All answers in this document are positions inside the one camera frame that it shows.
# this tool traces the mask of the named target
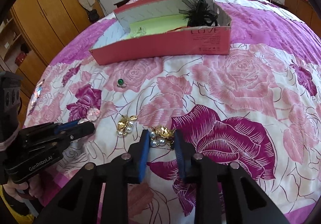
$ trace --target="shelf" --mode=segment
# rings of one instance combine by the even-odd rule
[[[12,21],[13,21],[13,18],[11,18],[11,19],[9,20],[9,22],[7,22],[7,23],[4,25],[3,29],[0,31],[0,36],[1,36],[1,34],[4,34],[4,33],[5,33],[6,28],[9,27],[9,25],[10,25],[10,23],[11,23]]]
[[[14,40],[13,42],[10,44],[10,46],[6,49],[5,52],[0,53],[1,57],[3,58],[4,61],[6,61],[8,59],[8,56],[10,55],[10,51],[16,46],[17,41],[19,40],[19,38],[22,37],[21,34],[19,34]]]

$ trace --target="red object on shelf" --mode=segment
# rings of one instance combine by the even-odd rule
[[[18,65],[18,66],[20,66],[20,65],[22,64],[23,60],[26,58],[26,56],[27,56],[26,53],[21,52],[21,53],[17,56],[17,58],[16,58],[16,60],[15,60],[15,64]]]

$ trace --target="wooden wardrobe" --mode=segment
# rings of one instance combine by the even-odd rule
[[[104,17],[98,0],[93,8],[100,18]],[[46,67],[91,23],[78,0],[17,0],[11,8],[10,16],[30,52],[19,67],[5,66],[4,59],[1,59],[3,65],[0,60],[0,67],[23,78],[20,94],[22,110],[19,115],[19,121],[23,124],[30,97]]]

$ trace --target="pink floral bedspread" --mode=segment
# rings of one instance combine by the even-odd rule
[[[101,116],[96,133],[73,144],[43,174],[43,203],[87,162],[103,164],[159,124],[181,129],[197,152],[239,162],[290,220],[302,223],[321,194],[321,41],[266,0],[216,0],[232,17],[231,53],[166,56],[99,66],[88,49],[117,21],[110,15],[52,61],[25,126]],[[117,87],[123,78],[127,87]],[[120,114],[138,115],[116,135]],[[194,223],[195,186],[182,183],[175,152],[152,148],[146,179],[129,187],[132,224]]]

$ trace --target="gold earring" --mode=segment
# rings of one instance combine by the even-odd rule
[[[117,135],[119,137],[123,137],[128,133],[131,133],[133,131],[135,121],[137,120],[137,115],[132,115],[131,117],[128,117],[128,115],[121,116],[121,120],[117,123]]]

